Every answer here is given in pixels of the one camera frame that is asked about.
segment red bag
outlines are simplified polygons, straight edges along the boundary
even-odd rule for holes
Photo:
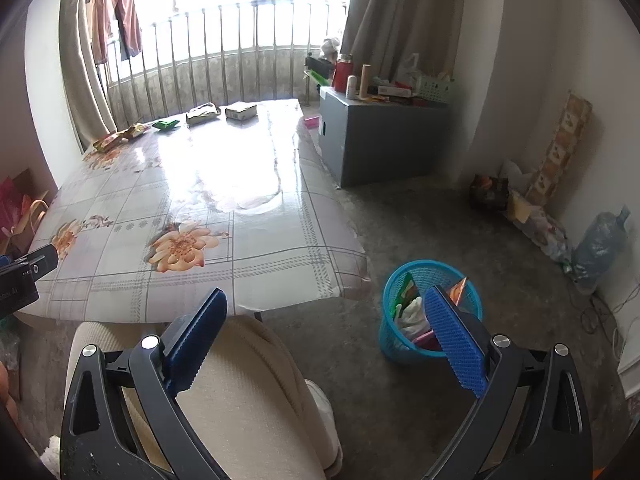
[[[14,181],[7,177],[0,184],[0,240],[8,238],[11,229],[22,217],[22,193]]]

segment metal bar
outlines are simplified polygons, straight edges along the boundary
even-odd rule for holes
[[[244,101],[244,78],[242,78],[242,43],[240,41],[240,4],[238,4],[238,75],[240,76],[240,100]]]
[[[97,73],[98,75],[98,81],[100,83],[100,88],[102,89],[102,95],[104,95],[104,97],[107,97],[107,94],[104,93],[104,85],[102,84],[102,76],[100,75],[100,67],[98,65],[94,65],[95,66],[95,73]]]
[[[309,4],[309,28],[308,28],[308,36],[306,37],[305,60],[306,60],[306,56],[309,55],[310,51],[311,51],[311,4]],[[310,87],[311,87],[310,77],[307,76],[306,84],[305,84],[305,105],[306,106],[309,106],[309,103],[310,103],[309,101],[309,99],[311,98],[311,95],[309,93]]]
[[[273,98],[277,99],[277,83],[278,83],[278,52],[276,50],[276,0],[273,3]]]
[[[114,59],[116,60],[116,78],[118,78],[118,94],[120,94],[120,103],[122,104],[122,113],[124,114],[124,119],[127,121],[127,126],[131,126],[129,122],[129,115],[127,114],[127,109],[124,106],[124,97],[122,95],[122,85],[120,84],[120,70],[118,70],[118,50],[116,49],[116,44],[113,44],[114,50]]]
[[[107,78],[107,66],[103,65],[103,67],[104,67],[105,81],[107,82],[107,99],[109,100],[109,108],[111,109],[111,115],[115,117],[116,108],[114,108],[113,106],[113,100],[111,99],[111,93],[109,92],[109,78]]]
[[[189,56],[189,80],[191,81],[191,97],[193,98],[193,106],[198,106],[196,102],[196,85],[193,82],[193,60],[191,59],[191,37],[189,35],[189,13],[185,12],[187,18],[187,54]]]
[[[175,54],[174,54],[174,22],[169,18],[169,34],[171,35],[171,63],[174,66],[174,84],[175,84],[175,98],[178,101],[178,110],[180,113],[184,113],[182,108],[182,100],[180,99],[180,87],[178,86],[178,69],[175,67]]]
[[[260,100],[260,54],[258,52],[258,6],[254,7],[255,88]]]
[[[162,106],[164,107],[164,116],[169,115],[169,110],[166,107],[166,96],[164,95],[164,83],[162,82],[162,70],[160,69],[160,54],[158,54],[158,25],[154,23],[154,32],[156,34],[156,61],[158,64],[158,82],[160,83],[160,95],[162,96]]]
[[[289,51],[289,97],[293,99],[293,23],[296,17],[296,4],[291,1],[291,48]]]
[[[136,122],[138,122],[142,115],[140,115],[140,103],[138,102],[138,94],[136,94],[136,82],[133,81],[133,69],[131,67],[131,58],[129,57],[129,80],[131,81],[131,91],[133,92],[133,103],[136,105]]]
[[[111,70],[107,70],[107,64],[101,65],[104,71],[104,80],[107,83],[107,88],[111,83],[113,83],[113,79],[111,78]]]
[[[149,103],[149,113],[151,114],[150,120],[154,120],[156,118],[156,114],[154,112],[154,106],[151,102],[151,90],[149,89],[149,78],[146,73],[146,62],[145,62],[145,51],[140,47],[140,55],[142,56],[142,74],[145,77],[145,90],[146,90],[146,100]]]
[[[225,105],[229,104],[229,95],[226,92],[226,69],[225,69],[225,47],[222,40],[222,5],[218,6],[220,11],[220,70],[222,71],[222,92],[225,95]]]
[[[207,77],[207,96],[209,102],[212,102],[211,98],[211,79],[209,77],[209,54],[207,53],[207,12],[202,9],[202,28],[204,30],[204,73]]]

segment floral tablecloth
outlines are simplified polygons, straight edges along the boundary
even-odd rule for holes
[[[31,250],[50,242],[58,268],[22,312],[54,319],[168,322],[216,286],[231,315],[369,292],[297,100],[87,153]]]

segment silver screw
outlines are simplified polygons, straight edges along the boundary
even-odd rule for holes
[[[509,338],[505,335],[495,335],[494,336],[494,345],[496,345],[497,347],[500,348],[507,348],[507,346],[509,346],[511,344],[511,341],[509,341]]]
[[[556,352],[556,354],[561,356],[569,355],[569,349],[562,343],[558,343],[556,346],[554,346],[554,351]]]
[[[84,357],[91,357],[93,354],[95,354],[96,350],[97,348],[95,347],[95,345],[87,345],[82,349],[82,355]]]
[[[142,348],[146,350],[151,350],[158,346],[158,336],[157,335],[148,335],[142,340]]]

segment blue plastic basket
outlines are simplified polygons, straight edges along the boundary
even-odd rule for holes
[[[411,343],[402,335],[391,317],[391,304],[396,300],[408,272],[414,277],[414,282],[421,296],[430,286],[441,285],[446,290],[464,278],[459,270],[435,260],[415,260],[396,269],[387,280],[385,291],[382,294],[380,349],[387,358],[400,364],[412,364],[433,357],[445,357],[444,352],[424,350]],[[474,314],[482,321],[482,303],[476,288],[469,279],[466,280],[464,295],[458,307],[460,310]]]

